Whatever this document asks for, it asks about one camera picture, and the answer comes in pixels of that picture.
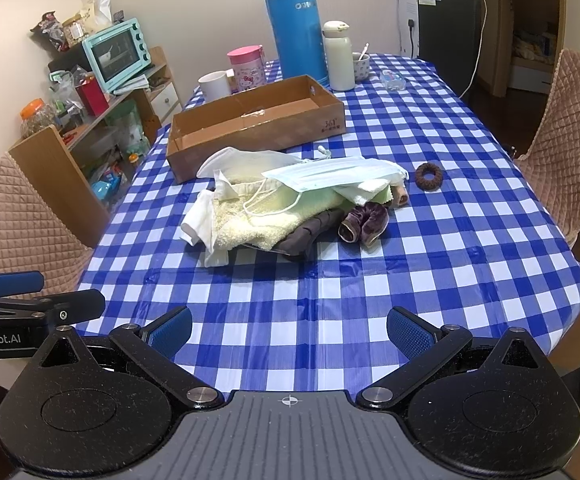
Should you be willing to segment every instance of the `brown scrunchie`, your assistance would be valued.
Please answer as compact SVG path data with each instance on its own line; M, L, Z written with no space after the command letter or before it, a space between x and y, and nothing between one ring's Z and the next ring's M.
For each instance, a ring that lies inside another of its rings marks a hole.
M427 179L425 177L427 174L433 174L435 177ZM434 191L439 189L443 180L443 171L441 171L440 167L431 162L424 162L417 168L417 171L414 174L415 184L417 184L417 187L423 191Z

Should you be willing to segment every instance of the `white mug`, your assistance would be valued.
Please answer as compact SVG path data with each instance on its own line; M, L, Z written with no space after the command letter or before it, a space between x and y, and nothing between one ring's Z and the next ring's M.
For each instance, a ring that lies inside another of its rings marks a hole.
M201 91L204 93L206 103L226 97L232 93L225 70L211 72L199 78L199 86L201 86Z

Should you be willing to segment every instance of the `chair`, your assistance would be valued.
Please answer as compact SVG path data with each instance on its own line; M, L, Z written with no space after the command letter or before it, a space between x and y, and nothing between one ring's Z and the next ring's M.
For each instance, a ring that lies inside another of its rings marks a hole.
M516 164L572 247L580 231L580 52L561 52L544 117Z
M0 272L39 270L43 294L74 290L92 250L55 216L9 155L0 158Z

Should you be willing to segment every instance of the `blue plastic item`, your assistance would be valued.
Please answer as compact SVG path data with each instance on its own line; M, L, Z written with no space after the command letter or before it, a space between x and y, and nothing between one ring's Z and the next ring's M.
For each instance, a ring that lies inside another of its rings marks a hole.
M423 328L420 322L414 322L394 308L388 312L386 328L392 344L410 360L423 354L436 342L434 334Z
M31 294L39 292L42 288L44 288L44 276L38 270L0 274L0 298L16 294Z
M328 84L317 0L266 0L284 79L309 75Z
M112 188L112 184L110 184L109 182L102 182L101 180L98 180L97 182L92 184L92 186L90 186L90 187L92 188L95 196L99 200L105 200L107 198L108 194L110 193L110 189Z
M145 326L143 332L148 345L172 360L192 335L192 313L185 306L175 308Z

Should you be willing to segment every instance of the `red box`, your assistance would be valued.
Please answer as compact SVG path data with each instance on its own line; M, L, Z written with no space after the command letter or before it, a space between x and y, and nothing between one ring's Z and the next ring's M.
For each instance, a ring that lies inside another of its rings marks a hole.
M96 117L108 109L108 101L106 101L99 83L94 78L81 86L77 86L77 94L79 94L90 115Z

